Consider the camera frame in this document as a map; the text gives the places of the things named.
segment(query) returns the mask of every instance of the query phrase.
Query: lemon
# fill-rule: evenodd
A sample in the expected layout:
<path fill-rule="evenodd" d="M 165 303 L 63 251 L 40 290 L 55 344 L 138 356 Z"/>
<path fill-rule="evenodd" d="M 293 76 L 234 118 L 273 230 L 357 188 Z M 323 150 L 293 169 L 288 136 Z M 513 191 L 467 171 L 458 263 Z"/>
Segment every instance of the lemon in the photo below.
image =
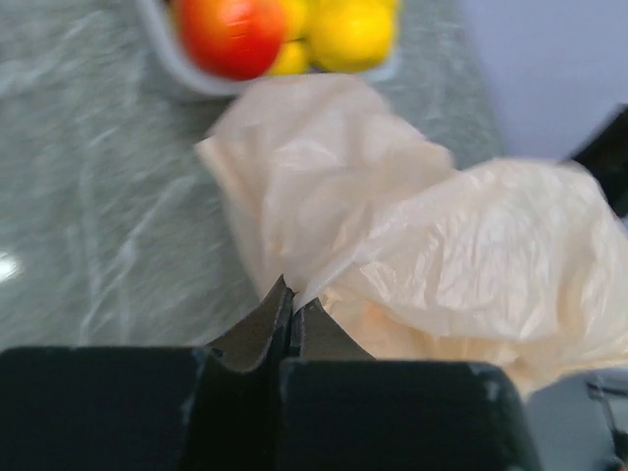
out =
<path fill-rule="evenodd" d="M 396 13 L 382 0 L 318 0 L 310 19 L 314 63 L 356 73 L 381 64 L 396 41 Z"/>
<path fill-rule="evenodd" d="M 333 3 L 333 2 L 339 2 L 339 1 L 342 1 L 342 0 L 310 0 L 310 3 L 314 7 L 316 7 L 324 3 Z M 403 2 L 401 0 L 380 0 L 380 1 L 384 5 L 389 7 L 391 10 L 393 10 L 394 12 L 398 12 L 399 10 L 401 10 L 401 7 L 403 5 Z"/>
<path fill-rule="evenodd" d="M 307 47 L 302 41 L 285 42 L 275 63 L 266 73 L 268 76 L 305 74 L 309 68 Z"/>
<path fill-rule="evenodd" d="M 286 41 L 302 39 L 307 34 L 311 1 L 313 0 L 282 0 L 286 11 Z"/>

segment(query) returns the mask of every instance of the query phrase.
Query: crumpled plastic bag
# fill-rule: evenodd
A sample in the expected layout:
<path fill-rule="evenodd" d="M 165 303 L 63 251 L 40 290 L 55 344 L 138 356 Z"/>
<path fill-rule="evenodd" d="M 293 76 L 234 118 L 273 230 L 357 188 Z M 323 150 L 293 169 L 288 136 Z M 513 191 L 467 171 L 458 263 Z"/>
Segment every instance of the crumpled plastic bag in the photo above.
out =
<path fill-rule="evenodd" d="M 197 150 L 259 294 L 284 274 L 375 357 L 491 362 L 524 395 L 628 359 L 628 239 L 580 168 L 456 171 L 342 75 L 251 86 Z"/>

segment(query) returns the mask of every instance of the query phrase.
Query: gray marble countertop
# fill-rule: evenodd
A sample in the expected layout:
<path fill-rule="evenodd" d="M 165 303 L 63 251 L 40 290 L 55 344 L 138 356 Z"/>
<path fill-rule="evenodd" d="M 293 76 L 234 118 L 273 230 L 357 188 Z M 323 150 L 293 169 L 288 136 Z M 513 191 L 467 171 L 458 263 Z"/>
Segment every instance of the gray marble countertop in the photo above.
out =
<path fill-rule="evenodd" d="M 0 5 L 0 349 L 196 344 L 257 302 L 192 151 L 226 103 L 149 91 L 122 1 Z M 454 0 L 405 4 L 378 88 L 460 167 L 499 155 Z"/>

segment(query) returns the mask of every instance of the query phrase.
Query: countertop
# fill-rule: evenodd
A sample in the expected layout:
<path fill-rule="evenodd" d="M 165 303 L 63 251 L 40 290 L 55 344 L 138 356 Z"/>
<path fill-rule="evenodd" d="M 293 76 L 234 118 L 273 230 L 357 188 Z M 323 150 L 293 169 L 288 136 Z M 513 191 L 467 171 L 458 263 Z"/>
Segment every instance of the countertop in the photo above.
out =
<path fill-rule="evenodd" d="M 150 91 L 121 7 L 0 5 L 0 349 L 199 344 L 257 303 L 192 151 L 228 103 Z M 401 31 L 398 114 L 460 167 L 499 155 L 455 2 L 405 2 Z"/>
<path fill-rule="evenodd" d="M 570 155 L 628 102 L 628 3 L 459 4 L 510 155 Z"/>

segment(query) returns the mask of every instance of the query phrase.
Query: red apple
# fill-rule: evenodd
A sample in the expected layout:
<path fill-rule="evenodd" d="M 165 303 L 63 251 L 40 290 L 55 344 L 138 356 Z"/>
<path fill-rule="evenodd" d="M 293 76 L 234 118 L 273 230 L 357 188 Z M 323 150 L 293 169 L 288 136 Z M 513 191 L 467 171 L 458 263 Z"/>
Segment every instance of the red apple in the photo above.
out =
<path fill-rule="evenodd" d="M 183 49 L 203 71 L 234 80 L 264 74 L 286 35 L 280 0 L 176 0 Z"/>

